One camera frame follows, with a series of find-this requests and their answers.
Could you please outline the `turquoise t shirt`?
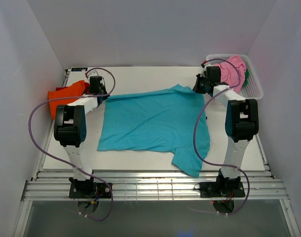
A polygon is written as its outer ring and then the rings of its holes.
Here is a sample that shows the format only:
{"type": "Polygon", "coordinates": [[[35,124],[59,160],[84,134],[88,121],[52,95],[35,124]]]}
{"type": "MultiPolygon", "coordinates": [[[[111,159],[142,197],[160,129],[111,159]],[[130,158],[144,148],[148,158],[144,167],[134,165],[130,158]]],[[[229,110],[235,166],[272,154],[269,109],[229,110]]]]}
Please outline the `turquoise t shirt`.
{"type": "Polygon", "coordinates": [[[188,86],[106,100],[98,151],[173,153],[172,164],[197,178],[210,150],[205,101],[188,86]]]}

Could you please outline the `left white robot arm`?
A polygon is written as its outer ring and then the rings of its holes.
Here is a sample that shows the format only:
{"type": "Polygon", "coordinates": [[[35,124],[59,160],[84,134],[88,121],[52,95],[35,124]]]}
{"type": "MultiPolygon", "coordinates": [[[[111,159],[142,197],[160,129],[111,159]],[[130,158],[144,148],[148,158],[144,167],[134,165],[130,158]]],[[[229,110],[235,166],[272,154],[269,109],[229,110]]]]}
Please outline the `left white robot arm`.
{"type": "Polygon", "coordinates": [[[74,165],[73,177],[69,179],[74,190],[89,198],[96,194],[97,185],[91,177],[93,170],[86,160],[83,145],[87,135],[86,114],[99,107],[108,98],[104,78],[90,76],[89,86],[84,92],[85,95],[94,97],[79,98],[56,107],[54,138],[66,151],[69,162],[74,165]]]}

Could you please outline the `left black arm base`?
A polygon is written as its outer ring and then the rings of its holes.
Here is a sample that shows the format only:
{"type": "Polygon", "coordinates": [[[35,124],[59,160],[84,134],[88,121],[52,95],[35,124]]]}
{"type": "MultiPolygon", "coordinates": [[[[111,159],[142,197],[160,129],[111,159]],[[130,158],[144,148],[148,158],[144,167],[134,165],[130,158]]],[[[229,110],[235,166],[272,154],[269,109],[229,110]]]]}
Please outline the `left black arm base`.
{"type": "Polygon", "coordinates": [[[85,199],[85,198],[111,198],[112,183],[97,183],[93,178],[79,181],[74,178],[69,178],[71,183],[69,198],[85,199]]]}

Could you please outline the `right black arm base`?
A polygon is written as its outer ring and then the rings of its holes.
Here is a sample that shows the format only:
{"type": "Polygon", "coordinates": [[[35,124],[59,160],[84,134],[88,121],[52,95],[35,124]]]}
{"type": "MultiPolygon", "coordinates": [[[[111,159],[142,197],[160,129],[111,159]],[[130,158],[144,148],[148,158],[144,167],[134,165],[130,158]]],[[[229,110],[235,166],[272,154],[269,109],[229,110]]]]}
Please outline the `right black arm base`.
{"type": "Polygon", "coordinates": [[[217,182],[200,182],[194,185],[201,198],[244,198],[245,191],[242,183],[237,187],[222,187],[217,182]]]}

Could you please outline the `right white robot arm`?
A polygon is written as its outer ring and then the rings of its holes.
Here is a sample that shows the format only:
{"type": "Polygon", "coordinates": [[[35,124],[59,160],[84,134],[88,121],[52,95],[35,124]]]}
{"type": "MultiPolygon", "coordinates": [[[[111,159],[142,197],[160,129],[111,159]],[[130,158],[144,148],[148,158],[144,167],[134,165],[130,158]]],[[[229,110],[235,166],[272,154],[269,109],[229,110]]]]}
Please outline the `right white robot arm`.
{"type": "Polygon", "coordinates": [[[258,103],[246,99],[230,86],[221,82],[221,69],[205,65],[196,76],[193,91],[209,94],[226,107],[225,131],[228,136],[225,160],[214,182],[200,182],[199,191],[203,198],[245,197],[240,167],[250,141],[259,131],[258,103]]]}

